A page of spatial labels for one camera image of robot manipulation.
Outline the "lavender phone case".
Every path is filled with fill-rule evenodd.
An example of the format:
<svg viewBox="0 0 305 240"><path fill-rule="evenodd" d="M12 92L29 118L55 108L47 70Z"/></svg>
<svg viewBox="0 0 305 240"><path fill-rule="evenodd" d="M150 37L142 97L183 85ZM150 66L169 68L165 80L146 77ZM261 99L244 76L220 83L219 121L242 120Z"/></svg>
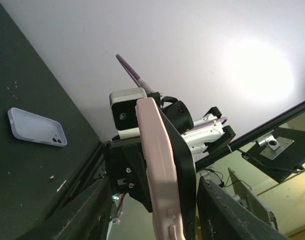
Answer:
<svg viewBox="0 0 305 240"><path fill-rule="evenodd" d="M50 118L16 107L7 111L13 136L22 141L65 147L67 138L62 125Z"/></svg>

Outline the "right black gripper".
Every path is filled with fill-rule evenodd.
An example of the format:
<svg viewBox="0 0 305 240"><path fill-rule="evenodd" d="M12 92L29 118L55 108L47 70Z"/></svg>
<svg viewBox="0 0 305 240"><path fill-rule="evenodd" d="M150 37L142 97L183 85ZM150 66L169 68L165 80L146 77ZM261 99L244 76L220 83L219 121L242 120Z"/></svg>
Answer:
<svg viewBox="0 0 305 240"><path fill-rule="evenodd" d="M147 164L139 138L109 141L104 147L105 170L113 191L129 194L153 211L147 179Z"/></svg>

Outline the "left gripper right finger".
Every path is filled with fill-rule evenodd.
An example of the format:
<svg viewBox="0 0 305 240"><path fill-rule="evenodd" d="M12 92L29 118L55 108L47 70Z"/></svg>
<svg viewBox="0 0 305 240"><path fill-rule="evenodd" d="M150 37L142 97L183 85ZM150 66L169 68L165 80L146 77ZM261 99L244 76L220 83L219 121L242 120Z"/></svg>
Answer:
<svg viewBox="0 0 305 240"><path fill-rule="evenodd" d="M203 240L287 240L211 180L200 178L197 209Z"/></svg>

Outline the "black phone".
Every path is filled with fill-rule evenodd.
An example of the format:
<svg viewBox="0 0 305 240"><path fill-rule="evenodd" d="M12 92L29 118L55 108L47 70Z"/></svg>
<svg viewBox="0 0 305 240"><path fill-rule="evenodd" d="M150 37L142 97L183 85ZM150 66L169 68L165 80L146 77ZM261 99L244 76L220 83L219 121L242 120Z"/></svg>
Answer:
<svg viewBox="0 0 305 240"><path fill-rule="evenodd" d="M186 105L174 97L158 100L157 107L168 133L177 172L183 234L195 240L196 227L196 168L188 144L182 135L194 126Z"/></svg>

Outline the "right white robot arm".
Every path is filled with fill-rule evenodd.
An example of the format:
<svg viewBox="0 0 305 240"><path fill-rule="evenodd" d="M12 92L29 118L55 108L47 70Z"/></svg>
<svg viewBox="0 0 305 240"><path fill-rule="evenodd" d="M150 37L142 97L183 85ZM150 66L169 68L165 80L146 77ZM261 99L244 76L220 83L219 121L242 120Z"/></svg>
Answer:
<svg viewBox="0 0 305 240"><path fill-rule="evenodd" d="M181 134L191 153L212 154L235 137L235 132L225 125L227 118L214 106L199 120L193 121L182 101L164 97L158 105L168 102L162 112ZM113 117L119 131L105 145L105 166L115 193L129 194L140 202L148 212L152 203L146 177L147 164L144 158L140 131L136 116L136 100L120 102L113 107Z"/></svg>

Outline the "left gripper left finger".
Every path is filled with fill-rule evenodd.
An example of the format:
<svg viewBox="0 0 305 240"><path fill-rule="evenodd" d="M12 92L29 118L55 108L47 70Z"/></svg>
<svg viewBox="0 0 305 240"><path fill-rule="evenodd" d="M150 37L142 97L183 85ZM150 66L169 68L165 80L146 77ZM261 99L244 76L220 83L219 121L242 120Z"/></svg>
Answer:
<svg viewBox="0 0 305 240"><path fill-rule="evenodd" d="M105 240L112 209L108 177L98 179L50 218L19 240Z"/></svg>

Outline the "pink phone case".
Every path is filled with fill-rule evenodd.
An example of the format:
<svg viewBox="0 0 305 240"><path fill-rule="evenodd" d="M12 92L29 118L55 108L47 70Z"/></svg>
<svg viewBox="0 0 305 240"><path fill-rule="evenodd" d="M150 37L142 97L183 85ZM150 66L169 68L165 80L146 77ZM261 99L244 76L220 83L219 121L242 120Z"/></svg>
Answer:
<svg viewBox="0 0 305 240"><path fill-rule="evenodd" d="M137 100L135 110L146 161L155 237L183 240L177 170L167 130L152 98Z"/></svg>

